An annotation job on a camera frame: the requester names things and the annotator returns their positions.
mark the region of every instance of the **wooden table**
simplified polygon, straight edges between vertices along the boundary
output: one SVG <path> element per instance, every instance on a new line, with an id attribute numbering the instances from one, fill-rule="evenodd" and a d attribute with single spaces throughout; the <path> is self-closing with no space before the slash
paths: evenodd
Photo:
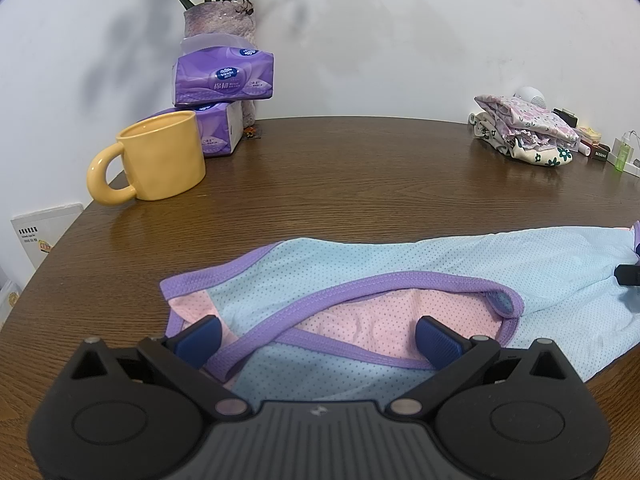
<path id="1" fill-rule="evenodd" d="M 555 169 L 507 160 L 462 124 L 261 124 L 262 139 L 209 160 L 204 181 L 180 196 L 91 204 L 46 258 L 0 332 L 0 479 L 39 478 L 28 421 L 83 338 L 122 346 L 162 332 L 168 307 L 158 282 L 167 276 L 300 236 L 412 242 L 640 218 L 640 179 L 581 155 Z M 589 382 L 612 428 L 600 480 L 640 478 L 638 355 Z"/>

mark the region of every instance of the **tissue package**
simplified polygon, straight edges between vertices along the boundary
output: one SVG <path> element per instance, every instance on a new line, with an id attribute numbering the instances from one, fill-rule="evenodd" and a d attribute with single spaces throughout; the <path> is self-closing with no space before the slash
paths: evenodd
<path id="1" fill-rule="evenodd" d="M 174 104 L 268 99 L 273 95 L 273 54 L 212 46 L 181 56 L 175 64 Z"/>
<path id="2" fill-rule="evenodd" d="M 193 110 L 202 143 L 204 156 L 232 153 L 242 138 L 242 108 L 240 102 L 206 104 L 188 108 L 169 108 L 152 117 L 178 110 Z"/>

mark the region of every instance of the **mug handle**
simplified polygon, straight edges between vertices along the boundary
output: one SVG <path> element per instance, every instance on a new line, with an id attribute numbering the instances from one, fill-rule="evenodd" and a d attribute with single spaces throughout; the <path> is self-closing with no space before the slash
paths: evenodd
<path id="1" fill-rule="evenodd" d="M 107 184 L 107 167 L 109 163 L 124 153 L 124 146 L 120 142 L 104 148 L 91 161 L 86 172 L 86 186 L 96 202 L 104 205 L 117 205 L 131 200 L 136 195 L 136 189 L 129 184 L 122 189 L 113 189 Z"/>

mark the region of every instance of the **green bottle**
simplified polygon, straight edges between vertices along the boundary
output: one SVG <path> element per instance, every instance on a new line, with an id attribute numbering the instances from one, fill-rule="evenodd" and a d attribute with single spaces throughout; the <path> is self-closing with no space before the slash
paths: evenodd
<path id="1" fill-rule="evenodd" d="M 618 153 L 618 160 L 616 160 L 615 168 L 618 171 L 625 171 L 626 159 L 629 156 L 631 146 L 629 141 L 631 140 L 631 132 L 627 132 L 622 136 L 622 144 L 620 144 L 620 152 Z"/>

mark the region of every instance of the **blue gripper pad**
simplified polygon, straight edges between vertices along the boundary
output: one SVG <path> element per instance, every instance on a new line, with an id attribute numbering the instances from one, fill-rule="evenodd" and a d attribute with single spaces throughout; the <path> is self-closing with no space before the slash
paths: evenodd
<path id="1" fill-rule="evenodd" d="M 423 316 L 415 325 L 415 345 L 436 370 L 442 370 L 471 347 L 471 343 L 450 328 Z"/>
<path id="2" fill-rule="evenodd" d="M 222 325 L 216 316 L 205 316 L 178 335 L 169 338 L 165 346 L 194 368 L 202 368 L 222 344 Z"/>

